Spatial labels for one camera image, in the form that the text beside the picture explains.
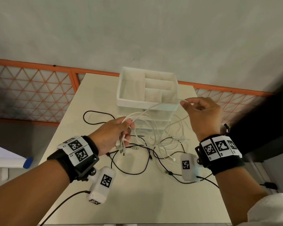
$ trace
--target orange metal frame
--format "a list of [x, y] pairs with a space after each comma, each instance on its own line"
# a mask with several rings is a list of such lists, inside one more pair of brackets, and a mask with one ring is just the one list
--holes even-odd
[[[73, 68], [73, 67], [61, 67], [61, 66], [48, 65], [48, 64], [27, 63], [27, 62], [11, 61], [11, 60], [3, 60], [3, 59], [0, 59], [0, 65], [20, 67], [20, 68], [32, 68], [32, 69], [40, 69], [40, 70], [60, 71], [60, 72], [68, 73], [74, 92], [78, 90], [79, 85], [80, 85], [78, 74], [93, 73], [93, 74], [102, 74], [102, 75], [117, 76], [117, 77], [119, 76], [119, 73], [113, 73], [113, 72], [88, 70], [88, 69]], [[178, 83], [183, 84], [183, 85], [190, 85], [190, 86], [193, 86], [194, 88], [199, 88], [199, 89], [240, 93], [240, 94], [247, 94], [247, 95], [254, 95], [254, 96], [268, 96], [272, 94], [269, 92], [247, 90], [247, 89], [237, 89], [237, 88], [230, 88], [230, 87], [223, 87], [223, 86], [212, 86], [212, 85], [189, 83], [189, 82], [182, 82], [182, 81], [178, 81]], [[52, 122], [19, 121], [19, 120], [10, 120], [10, 119], [0, 119], [0, 121], [10, 122], [10, 123], [41, 124], [41, 125], [49, 125], [49, 126], [59, 125], [59, 123], [52, 123]]]

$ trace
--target tabletop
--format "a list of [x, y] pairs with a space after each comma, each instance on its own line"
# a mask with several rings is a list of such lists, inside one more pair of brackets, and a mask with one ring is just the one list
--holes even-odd
[[[77, 135], [88, 135], [99, 125], [89, 125], [83, 121], [87, 110], [117, 114], [116, 92], [118, 77], [87, 73], [79, 86], [67, 112], [57, 128], [41, 162], [56, 150], [63, 141]], [[196, 97], [193, 86], [178, 85], [178, 97]], [[180, 118], [187, 113], [181, 106], [175, 112]], [[111, 119], [109, 115], [89, 113], [87, 121], [98, 123]], [[188, 138], [184, 148], [186, 152], [196, 154], [199, 142], [193, 133], [189, 120], [185, 120], [184, 134]], [[175, 154], [180, 161], [180, 154]], [[148, 159], [146, 149], [131, 150], [125, 156], [116, 155], [114, 161], [129, 173], [138, 173], [145, 168]], [[179, 165], [162, 160], [164, 166], [173, 173], [181, 173]], [[110, 166], [111, 159], [101, 156], [96, 168]], [[227, 223], [230, 222], [219, 189], [210, 182], [181, 184], [172, 176], [165, 174], [158, 160], [153, 157], [147, 169], [140, 175], [127, 175], [117, 168], [116, 177], [107, 201], [94, 205], [87, 201], [86, 194], [79, 194], [64, 203], [46, 222], [46, 224], [147, 224], [147, 223]], [[210, 174], [206, 168], [200, 169], [200, 175]], [[214, 176], [209, 179], [216, 182]], [[62, 201], [72, 194], [89, 190], [91, 181], [74, 181], [61, 194], [45, 217]]]

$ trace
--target person's left hand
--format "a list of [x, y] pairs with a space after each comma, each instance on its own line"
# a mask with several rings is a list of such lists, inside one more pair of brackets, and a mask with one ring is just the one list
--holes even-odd
[[110, 120], [89, 135], [99, 150], [99, 156], [106, 154], [115, 146], [115, 143], [119, 140], [121, 133], [122, 135], [125, 135], [127, 140], [131, 138], [130, 127], [135, 128], [134, 123], [131, 119], [127, 119], [124, 123], [122, 123], [124, 119], [125, 117], [120, 117]]

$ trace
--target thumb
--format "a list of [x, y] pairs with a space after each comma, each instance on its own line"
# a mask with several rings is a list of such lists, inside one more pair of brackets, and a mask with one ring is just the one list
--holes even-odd
[[189, 115], [194, 112], [194, 108], [189, 102], [181, 101], [180, 105], [184, 108], [185, 111], [187, 111]]
[[132, 120], [128, 119], [128, 120], [124, 121], [122, 124], [118, 124], [117, 127], [118, 127], [120, 132], [123, 132], [130, 127], [131, 123], [132, 123]]

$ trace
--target blue end cap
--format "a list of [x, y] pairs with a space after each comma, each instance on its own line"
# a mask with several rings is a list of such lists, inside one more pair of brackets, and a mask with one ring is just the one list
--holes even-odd
[[30, 168], [31, 164], [33, 163], [33, 157], [29, 157], [25, 160], [23, 164], [23, 168], [28, 169]]

